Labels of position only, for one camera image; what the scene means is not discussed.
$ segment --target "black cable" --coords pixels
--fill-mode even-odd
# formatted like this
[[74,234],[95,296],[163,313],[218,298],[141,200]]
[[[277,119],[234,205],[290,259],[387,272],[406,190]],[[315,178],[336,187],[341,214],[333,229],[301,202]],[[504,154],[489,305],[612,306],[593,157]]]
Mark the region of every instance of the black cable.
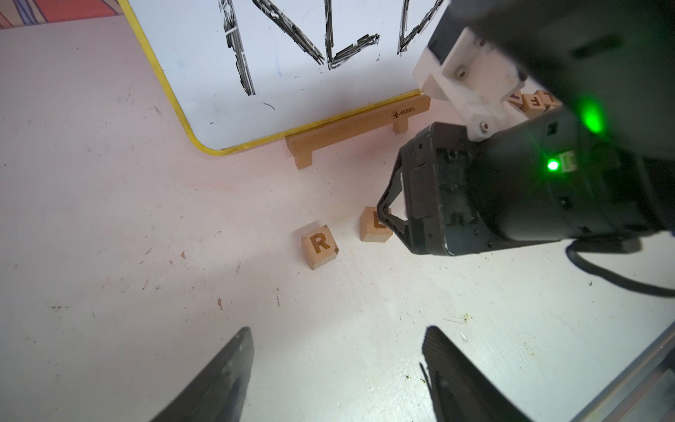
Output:
[[565,253],[567,257],[575,264],[581,271],[587,272],[588,274],[597,275],[598,277],[604,278],[615,286],[619,286],[631,292],[648,294],[649,296],[658,296],[662,298],[672,298],[675,297],[675,290],[668,289],[659,286],[652,286],[651,284],[644,284],[626,278],[623,275],[618,275],[602,267],[598,267],[595,264],[592,264],[585,259],[583,259],[575,249],[576,241],[572,242],[570,246],[567,246]]

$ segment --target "wooden letter block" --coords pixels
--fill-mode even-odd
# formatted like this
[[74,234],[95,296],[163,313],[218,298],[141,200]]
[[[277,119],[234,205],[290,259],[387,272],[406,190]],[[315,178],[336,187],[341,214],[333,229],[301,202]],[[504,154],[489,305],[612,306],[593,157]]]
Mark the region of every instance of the wooden letter block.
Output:
[[340,251],[328,226],[322,226],[305,234],[302,237],[302,249],[312,269],[317,269],[334,260]]
[[518,108],[520,108],[520,106],[522,105],[522,95],[519,90],[506,97],[506,99],[508,100],[509,103],[517,104]]
[[546,106],[543,104],[541,97],[536,94],[523,94],[522,106],[520,107],[523,113],[529,118],[537,117],[546,111]]
[[561,100],[555,98],[548,91],[544,91],[543,89],[538,89],[535,92],[535,94],[539,95],[541,97],[541,102],[544,104],[544,107],[548,107],[550,105],[555,105],[556,107],[560,107],[562,105]]
[[361,214],[361,240],[363,242],[386,242],[394,234],[377,218],[377,208],[366,207]]

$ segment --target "wooden stand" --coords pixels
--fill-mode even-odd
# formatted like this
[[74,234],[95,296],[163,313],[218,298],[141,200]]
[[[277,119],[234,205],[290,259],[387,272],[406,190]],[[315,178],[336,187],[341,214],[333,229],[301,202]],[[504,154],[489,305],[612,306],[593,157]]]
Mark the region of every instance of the wooden stand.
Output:
[[371,130],[394,124],[396,133],[408,130],[408,118],[429,110],[431,98],[415,95],[410,98],[383,105],[364,113],[351,115],[344,119],[305,130],[286,137],[288,150],[295,158],[296,167],[304,169],[312,165],[312,152],[335,144],[341,140],[353,138]]

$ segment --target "orange fabric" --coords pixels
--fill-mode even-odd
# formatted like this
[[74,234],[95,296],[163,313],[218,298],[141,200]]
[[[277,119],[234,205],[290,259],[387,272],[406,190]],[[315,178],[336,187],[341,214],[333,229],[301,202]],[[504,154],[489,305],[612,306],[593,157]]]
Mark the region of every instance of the orange fabric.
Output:
[[114,16],[115,11],[101,0],[34,0],[49,22]]

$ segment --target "stain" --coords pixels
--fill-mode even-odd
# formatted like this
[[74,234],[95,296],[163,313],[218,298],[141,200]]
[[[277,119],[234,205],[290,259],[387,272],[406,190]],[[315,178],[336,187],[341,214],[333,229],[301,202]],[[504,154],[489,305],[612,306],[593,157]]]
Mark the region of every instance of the stain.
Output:
[[532,348],[530,347],[529,344],[527,344],[527,342],[524,342],[522,345],[525,346],[525,350],[527,350],[529,352],[530,356],[532,356],[532,357],[536,356],[535,351],[532,350]]
[[110,275],[108,275],[108,278],[106,278],[105,281],[103,282],[103,285],[101,286],[101,290],[103,290],[105,285],[108,284],[109,282],[110,282]]

